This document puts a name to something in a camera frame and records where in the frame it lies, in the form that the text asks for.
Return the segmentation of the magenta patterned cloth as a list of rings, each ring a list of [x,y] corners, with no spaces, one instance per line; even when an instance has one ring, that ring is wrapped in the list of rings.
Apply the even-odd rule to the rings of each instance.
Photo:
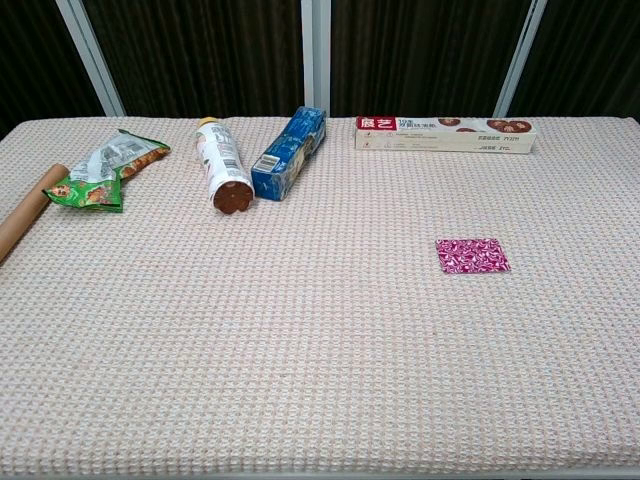
[[[495,238],[439,239],[435,243],[441,270],[446,274],[509,272],[506,253]]]

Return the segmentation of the pink waffle tablecloth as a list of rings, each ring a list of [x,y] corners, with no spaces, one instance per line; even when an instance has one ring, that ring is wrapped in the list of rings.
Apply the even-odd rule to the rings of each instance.
[[[0,221],[118,129],[171,153],[120,214],[46,208],[0,263],[0,478],[640,480],[640,124],[539,118],[529,155],[358,151],[208,203],[192,119],[29,121]],[[446,274],[439,239],[511,270]]]

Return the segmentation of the blue rectangular carton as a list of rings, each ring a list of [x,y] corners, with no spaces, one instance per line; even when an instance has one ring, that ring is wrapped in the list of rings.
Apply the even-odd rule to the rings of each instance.
[[[326,134],[326,111],[299,107],[251,168],[257,197],[282,201]]]

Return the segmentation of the white bottle yellow cap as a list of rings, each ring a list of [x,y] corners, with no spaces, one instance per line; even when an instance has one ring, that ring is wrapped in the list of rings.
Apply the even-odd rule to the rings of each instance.
[[[196,149],[205,169],[211,204],[227,215],[245,212],[255,192],[230,130],[217,118],[202,118],[196,131]]]

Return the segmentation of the white red wrap box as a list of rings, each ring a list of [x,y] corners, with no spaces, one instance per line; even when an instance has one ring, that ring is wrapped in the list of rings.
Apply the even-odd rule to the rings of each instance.
[[[359,116],[358,150],[528,154],[537,131],[525,120]]]

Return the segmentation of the dark corrugated partition panel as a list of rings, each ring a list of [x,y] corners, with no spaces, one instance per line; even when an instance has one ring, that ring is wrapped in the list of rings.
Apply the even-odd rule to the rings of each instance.
[[[491,116],[530,4],[332,0],[332,116]]]
[[[547,0],[509,114],[640,122],[640,0]]]
[[[83,0],[130,116],[290,116],[300,0]]]
[[[24,121],[103,114],[55,0],[0,0],[0,140]]]

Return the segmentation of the green snack bag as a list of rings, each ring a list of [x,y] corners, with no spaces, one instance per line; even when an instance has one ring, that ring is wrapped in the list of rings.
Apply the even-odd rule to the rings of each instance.
[[[120,213],[122,182],[170,151],[171,147],[163,142],[119,129],[117,135],[42,193],[62,206]]]

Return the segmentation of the brown cardboard tube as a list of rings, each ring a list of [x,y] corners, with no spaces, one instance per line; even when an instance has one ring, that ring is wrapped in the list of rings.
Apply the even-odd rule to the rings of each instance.
[[[54,164],[0,224],[0,263],[49,203],[43,191],[64,179],[68,173],[64,165]]]

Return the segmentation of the grey aluminium partition post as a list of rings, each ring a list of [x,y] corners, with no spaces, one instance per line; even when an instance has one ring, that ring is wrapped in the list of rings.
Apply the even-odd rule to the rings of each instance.
[[[518,88],[529,53],[536,38],[548,0],[531,0],[523,27],[499,96],[493,111],[494,117],[507,117],[514,95]]]
[[[127,115],[82,0],[55,0],[85,71],[109,117]]]
[[[331,115],[331,0],[300,0],[304,105]]]

